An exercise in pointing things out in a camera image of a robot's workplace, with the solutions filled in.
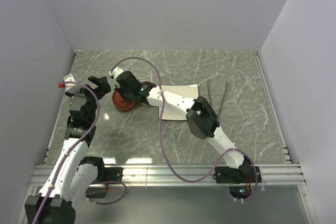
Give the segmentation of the aluminium front rail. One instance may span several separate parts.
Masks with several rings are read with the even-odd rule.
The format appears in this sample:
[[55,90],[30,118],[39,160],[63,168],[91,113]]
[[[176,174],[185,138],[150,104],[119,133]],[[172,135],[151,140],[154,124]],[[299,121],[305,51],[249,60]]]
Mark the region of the aluminium front rail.
[[[299,164],[258,164],[262,178],[261,185],[304,185],[302,169]],[[127,186],[190,186],[178,179],[167,165],[129,164],[120,165],[122,181]],[[52,165],[36,165],[33,169],[29,186],[41,187],[53,170]],[[195,180],[204,176],[209,170],[209,165],[182,164],[174,165],[174,169],[182,177]]]

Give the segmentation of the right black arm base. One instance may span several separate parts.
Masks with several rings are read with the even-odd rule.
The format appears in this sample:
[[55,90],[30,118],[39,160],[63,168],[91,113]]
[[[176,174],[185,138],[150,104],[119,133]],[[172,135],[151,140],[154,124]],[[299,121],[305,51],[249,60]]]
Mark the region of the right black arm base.
[[217,184],[228,184],[230,196],[234,201],[244,202],[253,195],[255,185],[261,184],[262,177],[258,166],[250,166],[247,172],[226,166],[217,166],[213,179]]

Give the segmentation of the steel bowl red base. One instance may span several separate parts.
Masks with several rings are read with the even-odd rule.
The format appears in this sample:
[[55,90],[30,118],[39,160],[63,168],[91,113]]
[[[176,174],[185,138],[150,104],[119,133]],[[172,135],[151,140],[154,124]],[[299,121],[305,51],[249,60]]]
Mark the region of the steel bowl red base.
[[136,107],[136,104],[131,104],[130,106],[116,106],[115,108],[119,111],[119,112],[129,112],[131,110],[133,110]]

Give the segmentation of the white rectangular plate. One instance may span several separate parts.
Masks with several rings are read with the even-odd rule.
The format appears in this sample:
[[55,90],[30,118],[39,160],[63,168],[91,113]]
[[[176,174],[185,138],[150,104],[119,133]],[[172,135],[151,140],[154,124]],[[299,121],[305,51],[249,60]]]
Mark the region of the white rectangular plate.
[[[162,85],[163,90],[166,90],[171,93],[178,94],[183,97],[188,97],[196,99],[199,96],[198,84],[189,84],[189,85]],[[186,117],[174,113],[167,108],[164,109],[163,121],[186,121]]]

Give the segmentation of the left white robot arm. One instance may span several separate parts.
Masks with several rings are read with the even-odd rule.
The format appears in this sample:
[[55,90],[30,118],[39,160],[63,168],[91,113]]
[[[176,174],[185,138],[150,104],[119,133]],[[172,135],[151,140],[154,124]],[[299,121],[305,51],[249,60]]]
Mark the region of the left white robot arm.
[[47,181],[36,196],[26,199],[28,223],[74,223],[76,202],[92,182],[100,183],[106,177],[103,159],[85,154],[96,131],[99,100],[111,87],[107,77],[90,76],[88,80],[96,87],[76,82],[70,74],[58,84],[70,98],[65,140]]

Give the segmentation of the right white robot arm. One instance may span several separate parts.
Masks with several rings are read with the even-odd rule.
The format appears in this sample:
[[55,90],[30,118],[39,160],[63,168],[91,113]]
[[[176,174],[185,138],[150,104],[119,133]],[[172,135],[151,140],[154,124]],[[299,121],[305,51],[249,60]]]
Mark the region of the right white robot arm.
[[111,79],[117,84],[117,91],[126,102],[135,101],[140,104],[155,106],[185,117],[192,135],[206,140],[219,154],[223,155],[225,163],[231,168],[232,178],[243,182],[250,175],[253,163],[239,151],[235,144],[224,133],[218,116],[206,98],[196,99],[178,95],[162,88],[162,84],[151,82],[141,83],[130,71],[120,68],[109,72]]

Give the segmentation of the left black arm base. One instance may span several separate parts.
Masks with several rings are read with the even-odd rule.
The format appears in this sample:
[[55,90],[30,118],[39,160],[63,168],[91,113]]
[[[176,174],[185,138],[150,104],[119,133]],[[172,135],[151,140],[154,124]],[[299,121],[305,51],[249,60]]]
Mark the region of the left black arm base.
[[[122,182],[123,168],[106,167],[103,158],[86,156],[80,161],[79,169],[86,176],[93,176],[86,188],[87,201],[97,205],[111,205],[119,202],[127,194],[127,186]],[[123,187],[123,193],[113,201],[97,201],[97,199],[104,199],[108,195],[110,185]]]

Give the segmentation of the red lid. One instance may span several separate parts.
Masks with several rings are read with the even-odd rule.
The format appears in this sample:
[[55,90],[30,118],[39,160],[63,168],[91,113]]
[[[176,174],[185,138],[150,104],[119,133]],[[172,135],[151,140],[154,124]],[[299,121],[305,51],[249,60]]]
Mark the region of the red lid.
[[112,94],[112,102],[114,106],[130,106],[131,104],[136,104],[135,101],[125,102],[123,97],[117,91],[114,91]]
[[147,86],[154,86],[154,87],[156,87],[156,85],[155,85],[154,83],[149,82],[149,81],[142,81],[141,84],[142,84],[142,85],[147,85]]

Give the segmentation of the metal tongs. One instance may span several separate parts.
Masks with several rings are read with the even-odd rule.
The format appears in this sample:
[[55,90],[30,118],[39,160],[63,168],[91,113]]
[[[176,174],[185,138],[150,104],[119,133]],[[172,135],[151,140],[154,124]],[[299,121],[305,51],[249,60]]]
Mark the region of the metal tongs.
[[207,93],[209,103],[218,118],[224,116],[224,107],[227,100],[228,79],[207,79]]

